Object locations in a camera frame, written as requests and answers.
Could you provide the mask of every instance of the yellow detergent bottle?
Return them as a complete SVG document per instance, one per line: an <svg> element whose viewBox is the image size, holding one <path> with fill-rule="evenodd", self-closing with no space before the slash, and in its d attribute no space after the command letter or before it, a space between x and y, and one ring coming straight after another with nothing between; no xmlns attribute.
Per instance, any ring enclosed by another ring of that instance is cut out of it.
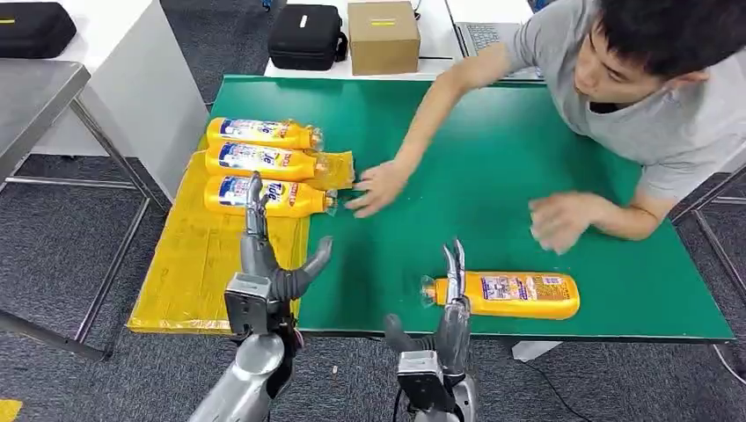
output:
<svg viewBox="0 0 746 422"><path fill-rule="evenodd" d="M254 171L258 171L262 178L305 181L325 191L352 187L355 170L351 152L312 154L228 141L209 146L205 165L213 175L251 177Z"/></svg>
<svg viewBox="0 0 746 422"><path fill-rule="evenodd" d="M249 178L214 176L205 187L205 207L216 213L244 215ZM333 215L336 191L319 191L305 183L262 180L268 217L301 218L315 213Z"/></svg>
<svg viewBox="0 0 746 422"><path fill-rule="evenodd" d="M572 277L560 273L466 272L464 295L472 314L498 317L567 319L581 300ZM426 279L423 294L445 304L448 279Z"/></svg>
<svg viewBox="0 0 746 422"><path fill-rule="evenodd" d="M214 118L208 124L208 144L224 141L287 149L323 149L321 129L301 126L293 120L236 120Z"/></svg>

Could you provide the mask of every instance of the black strap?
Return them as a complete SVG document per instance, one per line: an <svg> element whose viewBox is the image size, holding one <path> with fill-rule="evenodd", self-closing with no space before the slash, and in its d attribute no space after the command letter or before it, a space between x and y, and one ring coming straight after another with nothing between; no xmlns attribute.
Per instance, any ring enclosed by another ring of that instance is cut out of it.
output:
<svg viewBox="0 0 746 422"><path fill-rule="evenodd" d="M344 62L347 59L347 35L340 31L339 40L337 44L337 54L334 56L335 62Z"/></svg>

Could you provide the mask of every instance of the yellow tape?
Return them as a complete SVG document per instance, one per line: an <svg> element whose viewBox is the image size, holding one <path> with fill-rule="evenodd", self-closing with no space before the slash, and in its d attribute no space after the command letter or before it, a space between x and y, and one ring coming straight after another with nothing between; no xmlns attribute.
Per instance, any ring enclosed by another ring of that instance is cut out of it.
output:
<svg viewBox="0 0 746 422"><path fill-rule="evenodd" d="M127 327L137 332L230 334L223 291L239 268L238 240L244 217L208 211L204 151L195 153ZM308 218L267 219L270 242L281 266L303 264ZM297 315L298 303L293 304Z"/></svg>
<svg viewBox="0 0 746 422"><path fill-rule="evenodd" d="M0 422L16 420L23 403L18 400L0 400Z"/></svg>

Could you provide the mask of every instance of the bottle label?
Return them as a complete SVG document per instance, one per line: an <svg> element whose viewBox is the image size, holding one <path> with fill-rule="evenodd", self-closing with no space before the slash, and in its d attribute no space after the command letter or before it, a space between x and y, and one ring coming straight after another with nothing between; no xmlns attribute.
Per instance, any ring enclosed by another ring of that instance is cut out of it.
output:
<svg viewBox="0 0 746 422"><path fill-rule="evenodd" d="M570 298L565 279L558 276L485 276L482 294L488 301L563 301Z"/></svg>
<svg viewBox="0 0 746 422"><path fill-rule="evenodd" d="M526 282L518 277L482 277L482 293L488 301L535 301L533 280Z"/></svg>
<svg viewBox="0 0 746 422"><path fill-rule="evenodd" d="M249 190L249 178L236 178L233 176L226 176L223 178L223 182L220 184L220 192L218 198L221 205L244 207L246 205L246 193ZM280 204L282 199L289 195L291 202L290 206L295 204L295 196L297 193L297 183L293 182L281 182L277 180L262 180L262 187L260 192L260 198L263 195L269 197L267 205Z"/></svg>
<svg viewBox="0 0 746 422"><path fill-rule="evenodd" d="M242 170L262 170L285 167L290 162L292 151L258 147L244 143L226 142L217 156L222 167Z"/></svg>
<svg viewBox="0 0 746 422"><path fill-rule="evenodd" d="M245 141L267 142L284 138L288 133L288 124L264 120L223 120L220 135L223 138Z"/></svg>

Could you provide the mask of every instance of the metal table leg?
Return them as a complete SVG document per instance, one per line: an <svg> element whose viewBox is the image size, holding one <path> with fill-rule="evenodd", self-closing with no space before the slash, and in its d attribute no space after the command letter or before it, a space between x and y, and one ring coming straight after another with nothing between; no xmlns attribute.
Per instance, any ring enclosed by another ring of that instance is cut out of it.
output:
<svg viewBox="0 0 746 422"><path fill-rule="evenodd" d="M746 283L743 282L741 274L738 273L738 270L735 268L733 261L730 260L730 257L725 252L725 248L722 247L720 239L718 239L718 237L715 235L713 228L710 227L710 224L707 222L707 219L705 219L705 215L702 214L702 211L695 209L694 211L692 211L692 213L694 214L694 218L697 219L699 227L702 229L702 231L705 232L707 241L710 242L710 245L715 250L715 254L718 256L718 259L722 263L723 267L725 267L725 271L726 273L728 273L728 277L730 277L731 281L733 281L735 288L740 291L743 300L746 302Z"/></svg>
<svg viewBox="0 0 746 422"><path fill-rule="evenodd" d="M725 192L728 188L733 186L744 175L746 175L746 164L742 165L741 168L739 168L738 170L730 173L719 184L717 184L715 187L707 191L707 193L702 195L698 200L695 200L694 202L690 204L690 206L686 207L683 211L679 212L677 215L671 218L671 221L674 224L676 224L680 222L689 213L692 213L694 215L694 218L697 220L697 224L702 229L702 231L705 233L707 242L709 242L710 245L713 247L715 254L718 256L718 259L720 260L720 263L725 268L726 273L728 274L728 277L733 282L735 288L739 290L739 293L741 294L741 297L744 300L744 303L746 303L746 282L743 281L743 278L741 277L741 274L738 273L738 270L735 268L733 261L731 261L730 257L725 252L725 249L722 247L722 244L720 243L720 239L718 239L718 237L715 235L715 232L713 231L713 228L710 227L709 223L707 223L707 219L705 218L705 215L702 214L702 208L711 203L728 204L728 205L746 205L746 198L736 198L736 197L731 197L731 196L720 197L719 196L721 193Z"/></svg>
<svg viewBox="0 0 746 422"><path fill-rule="evenodd" d="M113 143L108 136L104 133L101 126L93 119L91 114L86 110L83 104L78 98L72 100L69 104L72 111L76 116L83 122L85 127L91 132L96 141L103 147L106 153L114 160L115 163L121 168L124 174L127 175L130 182L116 182L116 181L101 181L101 180L84 180L84 179L71 179L71 178L37 178L37 177L22 177L15 176L14 174L6 178L0 186L4 186L4 183L25 183L31 185L48 185L48 186L80 186L80 187L98 187L98 188L112 188L112 189L132 189L137 190L143 195L143 200L140 203L140 207L137 209L135 216L132 218L129 228L125 233L124 238L121 240L116 253L114 254L112 262L109 264L109 268L106 271L104 279L99 285L99 290L91 302L88 310L85 313L83 322L77 329L77 333L74 338L66 338L57 334L47 328L40 325L34 324L30 321L26 321L23 318L14 316L8 312L0 309L0 329L8 331L18 332L28 337L35 338L41 342L61 348L63 350L73 352L93 360L104 360L111 353L102 351L84 344L88 338L88 334L91 332L91 327L96 317L101 311L101 306L106 299L106 296L111 290L114 278L119 272L121 263L127 254L129 246L132 244L132 240L135 238L137 229L140 223L143 221L143 217L148 210L148 205L153 203L157 205L161 211L166 213L168 209L156 198L155 194L148 188L145 182L140 178L135 169L127 162L124 156L119 150L114 147Z"/></svg>
<svg viewBox="0 0 746 422"><path fill-rule="evenodd" d="M707 191L707 193L699 197L698 200L692 202L690 206L684 208L683 211L679 212L677 215L674 215L674 217L671 218L671 221L676 224L690 211L695 209L702 209L702 207L713 202L721 193L725 192L729 187L734 185L735 182L737 182L743 175L746 175L746 164L742 165L740 169L730 173L714 188Z"/></svg>
<svg viewBox="0 0 746 422"><path fill-rule="evenodd" d="M120 166L121 170L124 171L124 174L126 174L127 177L132 181L132 184L135 185L137 190L140 191L140 193L142 193L145 198L148 198L150 201L153 202L153 204L161 208L162 211L166 212L166 207L164 207L160 203L160 201L158 201L156 195L154 195L150 188L145 185L145 182L143 182L143 180L140 178L140 175L137 174L137 172L135 171L135 169L132 168L131 165L129 165L129 163L124 158L124 156L122 156L119 150L114 147L111 140L104 133L104 130L101 128L101 126L99 126L98 123L96 123L96 121L93 119L88 110L86 110L80 100L78 98L73 99L69 106L75 113L75 115L80 119L80 121L83 122L85 127L88 128L88 130L91 132L91 135L96 138L96 141L101 144L101 147L104 148L106 153L114 160L115 163L117 163L117 165Z"/></svg>
<svg viewBox="0 0 746 422"><path fill-rule="evenodd" d="M99 291L96 292L96 296L93 298L91 306L88 308L88 311L85 312L83 322L77 329L75 341L83 343L88 337L88 333L91 331L91 326L93 325L93 320L96 319L96 317L99 315L99 312L101 311L101 305L104 303L104 299L106 299L106 296L109 294L109 290L111 290L112 288L114 277L119 272L121 262L124 260L124 256L127 254L127 249L129 249L129 245L132 243L132 239L135 237L135 233L137 233L137 228L140 227L140 222L143 221L143 217L145 216L145 211L148 210L149 203L150 198L144 198L143 201L140 203L140 207L137 209L135 217L129 224L127 233L121 240L116 254L114 254L114 258L112 263L109 265L109 269L106 270L106 276L104 276L104 280L101 281Z"/></svg>
<svg viewBox="0 0 746 422"><path fill-rule="evenodd" d="M79 354L88 359L104 360L108 357L107 352L86 346L72 338L63 337L54 331L42 327L41 325L26 321L25 319L5 312L2 309L0 309L0 330L17 332L50 346Z"/></svg>

